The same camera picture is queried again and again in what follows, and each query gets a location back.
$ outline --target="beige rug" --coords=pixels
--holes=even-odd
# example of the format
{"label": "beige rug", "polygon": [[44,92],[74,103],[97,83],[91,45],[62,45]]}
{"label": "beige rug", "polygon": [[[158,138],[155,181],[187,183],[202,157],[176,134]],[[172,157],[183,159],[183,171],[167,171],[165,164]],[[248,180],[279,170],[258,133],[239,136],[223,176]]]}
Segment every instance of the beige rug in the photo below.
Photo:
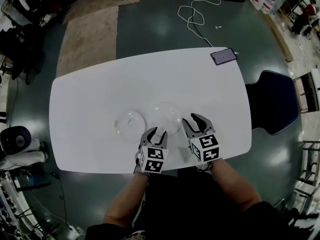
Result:
{"label": "beige rug", "polygon": [[103,9],[68,23],[56,77],[116,59],[118,9]]}
{"label": "beige rug", "polygon": [[71,8],[65,16],[64,23],[106,8],[137,2],[139,2],[139,0],[78,0],[71,5]]}

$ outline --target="human arm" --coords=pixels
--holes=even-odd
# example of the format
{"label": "human arm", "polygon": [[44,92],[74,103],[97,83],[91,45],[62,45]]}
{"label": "human arm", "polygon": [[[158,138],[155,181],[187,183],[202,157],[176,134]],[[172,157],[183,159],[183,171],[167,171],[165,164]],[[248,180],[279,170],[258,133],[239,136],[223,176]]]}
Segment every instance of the human arm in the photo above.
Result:
{"label": "human arm", "polygon": [[131,181],[110,204],[103,223],[128,229],[139,209],[148,180],[148,175],[142,173],[134,174]]}
{"label": "human arm", "polygon": [[255,188],[223,159],[214,160],[210,171],[221,190],[241,212],[262,201]]}

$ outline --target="chair backrest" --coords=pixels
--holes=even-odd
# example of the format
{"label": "chair backrest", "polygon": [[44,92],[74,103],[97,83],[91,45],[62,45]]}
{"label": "chair backrest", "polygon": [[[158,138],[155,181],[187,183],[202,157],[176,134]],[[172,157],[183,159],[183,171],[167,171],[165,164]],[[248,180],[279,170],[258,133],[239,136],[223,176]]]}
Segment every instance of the chair backrest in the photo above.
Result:
{"label": "chair backrest", "polygon": [[246,84],[252,129],[264,128],[276,135],[299,116],[296,89],[286,75],[265,70],[258,82]]}
{"label": "chair backrest", "polygon": [[10,60],[16,61],[26,56],[27,50],[19,41],[13,28],[9,28],[7,32],[1,30],[0,40],[0,51]]}
{"label": "chair backrest", "polygon": [[283,4],[281,5],[279,11],[285,17],[289,17],[292,13],[292,8],[290,7],[290,4],[287,1],[284,1]]}
{"label": "chair backrest", "polygon": [[0,132],[3,151],[9,156],[23,151],[30,145],[31,140],[30,132],[23,126],[9,127]]}

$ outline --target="person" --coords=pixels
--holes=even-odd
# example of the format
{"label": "person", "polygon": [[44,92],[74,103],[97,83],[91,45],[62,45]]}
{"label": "person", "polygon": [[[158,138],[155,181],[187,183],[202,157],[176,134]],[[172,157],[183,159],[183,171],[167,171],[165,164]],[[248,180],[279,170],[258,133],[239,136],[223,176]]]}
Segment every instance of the person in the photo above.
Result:
{"label": "person", "polygon": [[208,169],[178,169],[177,177],[136,169],[85,239],[289,239],[279,212],[226,161]]}
{"label": "person", "polygon": [[316,4],[316,0],[310,0],[310,4],[303,10],[303,13],[295,19],[293,27],[290,29],[292,32],[299,35],[302,28],[309,24],[309,17],[317,15]]}

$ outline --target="power cord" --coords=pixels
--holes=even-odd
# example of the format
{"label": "power cord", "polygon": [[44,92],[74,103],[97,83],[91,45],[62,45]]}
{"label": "power cord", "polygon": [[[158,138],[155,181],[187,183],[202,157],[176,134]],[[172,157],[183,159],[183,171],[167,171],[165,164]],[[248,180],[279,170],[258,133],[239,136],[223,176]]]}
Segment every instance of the power cord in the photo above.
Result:
{"label": "power cord", "polygon": [[54,177],[55,179],[57,179],[59,182],[60,182],[60,188],[61,188],[61,192],[62,192],[62,195],[60,195],[60,199],[63,201],[63,208],[64,208],[64,221],[65,221],[65,225],[70,227],[70,224],[68,223],[68,220],[67,220],[67,208],[66,208],[66,199],[65,199],[65,191],[64,191],[64,188],[62,186],[62,182],[61,182],[61,179],[60,179],[60,176],[54,172],[51,172],[51,175],[52,177]]}
{"label": "power cord", "polygon": [[[191,6],[181,5],[181,6],[179,7],[178,12],[177,12],[178,16],[186,22],[187,28],[188,28],[190,31],[192,31],[198,38],[201,38],[201,39],[205,40],[211,47],[214,47],[214,46],[209,42],[209,40],[206,39],[202,34],[200,34],[199,30],[196,28],[196,30],[197,30],[198,33],[199,33],[199,34],[197,34],[194,30],[192,30],[192,29],[189,27],[189,24],[193,24],[194,26],[196,26],[196,25],[203,26],[203,25],[205,24],[205,18],[204,18],[204,16],[203,16],[198,10],[196,10],[196,9],[194,8],[194,6],[193,6],[194,2],[206,2],[206,3],[212,4],[212,5],[218,6],[218,5],[221,4],[221,0],[218,0],[218,1],[219,1],[218,3],[214,3],[214,2],[210,2],[210,1],[208,1],[208,0],[192,0]],[[182,7],[191,8],[191,9],[192,9],[192,16],[190,16],[188,19],[185,19],[184,17],[182,17],[182,16],[179,14],[180,9],[181,9]],[[193,21],[193,17],[195,16],[195,13],[198,13],[198,14],[202,17],[202,23],[197,23],[197,22],[194,22],[194,21]]]}
{"label": "power cord", "polygon": [[12,105],[11,118],[10,118],[9,127],[11,127],[12,117],[13,117],[13,115],[14,115],[16,100],[17,100],[17,96],[18,96],[18,91],[19,91],[19,81],[18,81],[18,78],[16,78],[16,92],[15,92],[14,102],[13,102],[13,105]]}
{"label": "power cord", "polygon": [[68,228],[70,229],[70,226],[71,226],[71,225],[70,225],[66,220],[64,220],[63,218],[60,218],[59,216],[54,215],[51,211],[49,211],[49,210],[35,197],[35,195],[34,195],[31,191],[30,191],[29,193],[30,193],[30,194],[33,196],[33,198],[39,203],[39,205],[42,206],[43,209],[45,209],[45,210],[46,210],[48,213],[50,213],[52,216],[54,216],[54,217],[56,217],[56,218],[64,221],[65,223],[67,223]]}
{"label": "power cord", "polygon": [[203,172],[206,172],[206,171],[210,171],[214,167],[212,162],[208,162],[207,165],[208,166],[205,169],[203,169],[203,166],[202,166],[202,169],[198,168],[198,172],[203,173]]}
{"label": "power cord", "polygon": [[[194,10],[192,10],[192,21],[194,21]],[[194,28],[195,28],[195,30],[198,32],[198,34],[203,38],[204,36],[200,33],[200,31],[199,31],[199,29],[197,28],[197,25],[194,25]]]}
{"label": "power cord", "polygon": [[60,176],[58,174],[56,174],[55,172],[51,172],[51,173],[45,173],[45,174],[50,174],[52,177],[54,177],[56,180],[59,181],[60,183],[60,188],[61,188],[61,193],[62,195],[60,195],[60,199],[63,201],[63,208],[64,208],[64,219],[63,218],[60,218],[59,216],[56,216],[54,215],[51,211],[49,211],[36,197],[35,195],[30,191],[31,195],[34,197],[34,199],[47,211],[49,212],[52,216],[62,220],[65,222],[65,225],[67,226],[67,228],[70,230],[72,229],[71,228],[71,225],[70,223],[68,222],[67,220],[67,208],[66,208],[66,199],[65,199],[65,191],[64,191],[64,188],[63,188],[63,185],[62,185],[62,182],[61,182],[61,179],[60,179]]}

